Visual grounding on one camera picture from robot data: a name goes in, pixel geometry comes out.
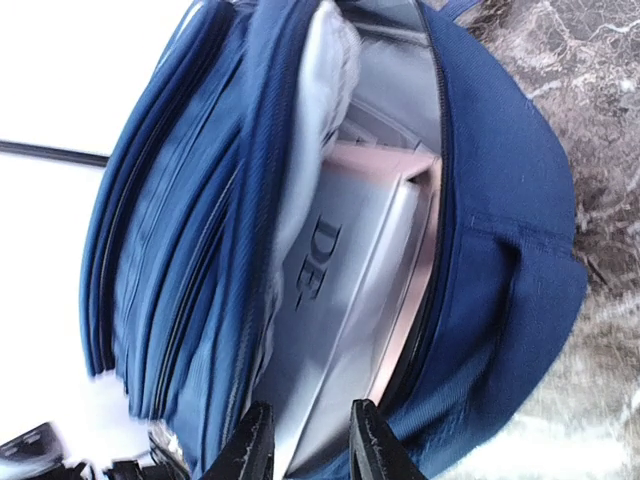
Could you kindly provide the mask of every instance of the zipper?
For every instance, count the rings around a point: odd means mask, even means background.
[[[112,312],[110,308],[112,308],[112,302],[105,301],[105,299],[112,298],[112,277],[114,275],[113,263],[117,260],[116,252],[119,250],[122,242],[118,233],[120,233],[120,230],[128,223],[128,219],[132,213],[133,205],[132,202],[129,202],[129,197],[132,193],[139,190],[139,187],[144,181],[146,173],[151,166],[152,162],[150,162],[150,160],[157,155],[158,149],[161,147],[163,140],[173,127],[176,119],[186,107],[186,100],[192,96],[193,92],[195,92],[202,83],[210,66],[218,57],[218,53],[227,37],[229,26],[231,25],[231,20],[233,18],[233,6],[227,2],[221,2],[220,7],[221,8],[218,11],[214,12],[214,15],[220,15],[221,18],[214,22],[210,22],[206,32],[203,33],[205,41],[200,47],[199,54],[201,55],[201,58],[195,59],[193,61],[194,65],[191,65],[188,68],[188,71],[183,74],[184,81],[181,83],[181,88],[169,101],[167,108],[164,110],[161,118],[153,128],[149,139],[146,141],[141,154],[136,159],[131,175],[129,176],[118,201],[113,221],[111,222],[101,266],[98,296],[98,301],[100,302],[97,321],[98,344],[103,369],[110,370],[115,366],[115,358],[111,349],[111,328],[110,326],[107,328],[107,326],[104,325],[105,320],[111,318]]]
[[[418,381],[418,376],[424,366],[429,346],[433,341],[436,327],[438,322],[429,322],[429,319],[433,316],[433,308],[436,301],[437,286],[448,281],[449,272],[447,271],[444,278],[438,275],[442,262],[444,261],[442,256],[443,244],[444,244],[444,224],[446,222],[447,210],[450,207],[452,201],[452,192],[448,192],[449,177],[451,175],[451,162],[452,152],[450,151],[452,132],[450,130],[451,124],[451,112],[449,108],[449,98],[447,93],[446,79],[444,75],[444,69],[438,52],[433,45],[433,35],[431,32],[431,26],[425,18],[424,10],[416,2],[416,8],[419,10],[420,16],[423,21],[424,31],[427,39],[429,40],[430,48],[433,52],[433,61],[435,64],[436,80],[438,85],[438,97],[440,104],[440,129],[441,129],[441,157],[442,157],[442,178],[440,185],[440,209],[438,212],[438,231],[436,235],[435,256],[434,265],[432,269],[432,276],[427,285],[427,290],[423,296],[422,302],[416,318],[419,321],[414,321],[409,337],[400,355],[400,359],[396,365],[396,370],[393,374],[389,386],[385,391],[385,394],[380,402],[380,410],[383,413],[390,413],[395,408],[405,403],[411,396],[413,389]]]
[[[230,149],[233,148],[235,143],[236,140],[234,139]],[[214,254],[219,252],[219,248],[216,247],[219,247],[222,240],[224,232],[223,226],[228,214],[229,200],[231,197],[230,191],[234,178],[235,171],[225,185],[222,194],[218,197],[218,201],[207,219],[207,223],[189,261],[182,286],[180,287],[180,293],[178,294],[180,300],[173,314],[171,334],[163,355],[156,386],[152,410],[154,418],[160,418],[165,412],[169,393],[168,386],[173,377],[178,354],[185,338],[191,313],[198,299],[203,275],[210,270],[212,263],[216,259],[216,255]]]

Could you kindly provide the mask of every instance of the zipper track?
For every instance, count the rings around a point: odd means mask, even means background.
[[[233,148],[235,143],[236,142],[234,140],[229,150]],[[175,370],[180,346],[186,334],[188,320],[195,306],[194,304],[197,301],[200,287],[202,286],[202,275],[207,271],[207,267],[212,263],[213,258],[211,251],[215,245],[219,244],[224,232],[224,228],[221,227],[224,225],[228,214],[231,196],[230,190],[233,185],[234,178],[235,172],[231,175],[231,178],[225,185],[222,194],[218,198],[218,202],[207,219],[207,223],[205,224],[202,234],[196,244],[195,251],[189,261],[187,273],[184,276],[183,283],[180,288],[181,293],[178,295],[180,300],[177,303],[177,308],[173,315],[173,321],[171,322],[171,334],[163,355],[159,380],[156,387],[156,395],[152,410],[152,414],[156,418],[159,418],[166,409],[168,386],[170,385],[170,381]]]
[[[191,155],[192,150],[194,149],[194,146],[196,144],[196,142],[198,141],[198,137],[199,135],[202,133],[202,130],[205,128],[207,122],[209,121],[209,119],[211,118],[211,115],[213,114],[213,110],[216,108],[216,106],[218,105],[219,101],[221,100],[221,98],[224,96],[226,89],[228,88],[228,86],[230,85],[230,83],[233,81],[239,67],[241,65],[241,62],[238,60],[235,64],[235,66],[233,67],[233,69],[230,71],[228,77],[225,79],[224,82],[222,82],[220,84],[220,87],[217,88],[216,90],[214,90],[213,92],[211,92],[207,97],[206,100],[202,103],[202,106],[204,108],[202,108],[202,112],[198,115],[198,117],[195,119],[195,121],[193,121],[190,126],[189,126],[189,130],[188,132],[184,135],[184,139],[186,139],[186,145],[181,145],[179,146],[179,148],[177,148],[177,152],[179,153],[179,155],[177,155],[176,158],[176,152],[174,152],[172,154],[172,160],[170,163],[176,163],[176,165],[178,165],[178,171],[174,173],[174,175],[179,174],[179,171],[182,170],[183,167],[185,167],[185,165],[187,164],[187,162],[189,161],[189,155]],[[237,133],[235,132],[235,128],[233,130],[234,133],[231,134],[230,139],[226,142],[225,145],[223,145],[222,149],[219,151],[215,152],[215,157],[214,158],[224,158],[225,155],[227,155],[227,153],[229,152],[229,149],[231,148],[231,146],[233,145],[233,143],[235,142],[235,139],[237,137]],[[188,203],[188,205],[190,205],[187,208],[192,208],[194,203],[197,202],[197,199],[199,198],[199,196],[202,194],[202,189],[205,188],[206,182],[211,180],[212,175],[215,175],[217,168],[220,165],[218,163],[211,163],[205,170],[204,172],[204,176],[202,176],[201,178],[203,178],[204,180],[202,181],[202,183],[199,184],[198,188],[196,191],[194,191],[193,197],[192,197],[192,201],[190,201]],[[165,200],[163,200],[162,204],[164,205],[166,202],[168,201],[168,198],[165,198]],[[181,231],[182,228],[184,227],[184,225],[182,223],[180,223],[180,225],[178,226],[178,230]],[[176,226],[174,226],[174,228],[171,231],[171,235],[168,237],[169,239],[176,239],[176,235],[179,235],[176,231]],[[140,275],[140,269],[142,268],[142,265],[138,266],[138,273],[134,274],[137,277],[139,277]],[[159,287],[154,287],[153,291],[155,293],[153,293],[154,297],[157,298],[157,292],[159,290]],[[129,298],[129,301],[127,302],[128,305],[127,307],[123,310],[124,312],[124,319],[128,320],[130,312],[131,312],[131,307],[132,307],[132,302],[133,302],[133,297],[131,296]]]
[[[440,56],[433,45],[433,34],[431,32],[431,26],[425,18],[424,10],[416,2],[416,8],[419,10],[420,17],[423,22],[424,31],[431,51],[433,52],[433,61],[435,64],[436,80],[438,85],[438,99],[440,105],[440,129],[441,129],[441,157],[442,157],[442,177],[440,184],[440,209],[438,212],[438,231],[436,236],[434,264],[432,268],[432,276],[428,283],[427,290],[422,299],[417,318],[419,321],[413,323],[411,331],[409,332],[409,338],[401,353],[400,359],[396,365],[396,372],[394,372],[389,387],[385,392],[381,402],[380,410],[383,413],[390,413],[393,409],[399,407],[405,403],[418,380],[425,357],[427,355],[427,347],[431,344],[437,322],[429,324],[429,319],[434,312],[434,302],[436,300],[436,287],[440,282],[446,282],[448,278],[439,278],[438,272],[442,265],[442,245],[444,241],[444,223],[449,202],[452,200],[447,193],[447,185],[449,183],[449,176],[451,170],[452,153],[450,151],[452,132],[450,130],[451,124],[451,112],[449,107],[449,97],[447,93],[447,84],[444,75],[444,69],[440,61]]]
[[[146,173],[148,173],[151,167],[152,162],[148,160],[156,156],[162,145],[162,141],[175,124],[177,117],[184,108],[186,108],[187,102],[185,102],[185,100],[190,98],[193,92],[199,87],[206,73],[209,71],[209,67],[217,58],[220,48],[226,40],[229,26],[231,25],[231,22],[228,20],[230,19],[232,9],[230,11],[230,9],[225,8],[225,6],[226,2],[225,4],[221,4],[222,8],[214,13],[216,16],[220,15],[221,18],[211,22],[207,32],[204,33],[204,36],[208,37],[208,41],[205,41],[200,49],[206,53],[206,56],[194,60],[195,65],[189,68],[190,72],[184,74],[186,81],[182,84],[183,88],[176,92],[173,98],[171,98],[162,117],[155,125],[149,139],[143,147],[142,153],[136,159],[136,164],[131,175],[129,175],[118,206],[116,207],[101,266],[98,295],[98,301],[100,302],[97,321],[99,348],[103,363],[102,367],[106,369],[112,369],[115,366],[115,358],[111,350],[111,326],[109,325],[107,328],[107,326],[104,325],[105,319],[111,318],[112,316],[111,308],[113,306],[112,302],[105,301],[105,299],[111,299],[113,293],[113,282],[111,281],[114,276],[113,263],[117,260],[117,255],[114,255],[114,252],[118,251],[122,244],[122,238],[118,238],[119,236],[117,234],[121,228],[126,226],[133,212],[133,205],[131,202],[128,202],[129,196],[133,191],[139,190],[144,178],[146,178]]]

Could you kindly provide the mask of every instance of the backpack handle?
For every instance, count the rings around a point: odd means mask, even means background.
[[[452,22],[455,22],[460,15],[480,3],[482,3],[482,0],[449,0],[444,7],[440,9],[440,13]]]
[[[586,271],[570,253],[531,244],[519,250],[493,365],[473,400],[472,423],[485,425],[486,437],[515,413],[560,353],[587,288]]]

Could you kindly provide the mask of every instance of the laptop logo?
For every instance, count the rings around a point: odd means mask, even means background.
[[[342,225],[336,227],[324,220],[322,216],[318,217],[311,235],[309,253],[305,255],[298,272],[296,310],[300,308],[303,301],[313,301],[318,298],[327,274],[329,261],[338,244],[341,228]]]

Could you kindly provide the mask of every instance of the black cable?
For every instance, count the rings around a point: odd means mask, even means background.
[[[109,157],[96,155],[94,153],[76,152],[62,148],[44,147],[29,143],[7,142],[0,140],[0,152],[13,155],[24,155],[28,157],[46,158],[62,162],[75,163],[79,165],[89,165],[92,167],[104,168],[107,166]]]

